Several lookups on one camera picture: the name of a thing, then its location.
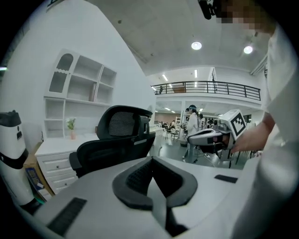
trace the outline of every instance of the chair headrest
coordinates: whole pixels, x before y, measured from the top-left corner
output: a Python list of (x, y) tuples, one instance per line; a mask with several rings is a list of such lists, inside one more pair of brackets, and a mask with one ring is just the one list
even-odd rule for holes
[(117, 139), (128, 136), (149, 134), (149, 117), (151, 111), (115, 105), (103, 114), (99, 121), (97, 136), (101, 139)]

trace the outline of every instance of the chair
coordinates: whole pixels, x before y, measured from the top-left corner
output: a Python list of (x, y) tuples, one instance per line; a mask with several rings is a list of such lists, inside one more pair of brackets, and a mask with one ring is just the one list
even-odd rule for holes
[(112, 106), (102, 116), (99, 140), (82, 144), (70, 155), (70, 163), (81, 177), (87, 173), (147, 156), (156, 133), (150, 133), (147, 110)]

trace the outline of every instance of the flower vase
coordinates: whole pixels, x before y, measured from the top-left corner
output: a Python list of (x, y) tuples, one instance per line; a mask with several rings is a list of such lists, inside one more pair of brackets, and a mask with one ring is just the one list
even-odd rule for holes
[(76, 139), (75, 131), (71, 129), (71, 140), (75, 140), (75, 139)]

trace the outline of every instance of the cabinet door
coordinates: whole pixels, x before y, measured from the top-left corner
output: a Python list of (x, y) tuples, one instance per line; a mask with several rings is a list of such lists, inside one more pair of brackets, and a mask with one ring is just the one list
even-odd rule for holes
[(44, 177), (53, 177), (75, 172), (71, 168), (69, 153), (59, 155), (38, 156), (37, 161)]
[(77, 179), (78, 177), (75, 172), (46, 178), (49, 186), (51, 187), (51, 189), (55, 194), (59, 193), (61, 190), (70, 186)]
[(46, 97), (66, 98), (78, 57), (78, 53), (66, 49), (60, 51), (45, 89)]

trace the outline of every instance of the round ceiling light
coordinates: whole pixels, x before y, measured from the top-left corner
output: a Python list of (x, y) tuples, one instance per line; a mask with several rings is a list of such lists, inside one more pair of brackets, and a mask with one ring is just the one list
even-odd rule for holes
[(202, 47), (202, 45), (201, 45), (200, 42), (193, 42), (193, 43), (191, 44), (191, 47), (192, 47), (192, 49), (194, 49), (194, 50), (199, 50), (199, 49)]
[(245, 54), (250, 54), (253, 51), (253, 48), (251, 46), (247, 46), (244, 48), (244, 53)]

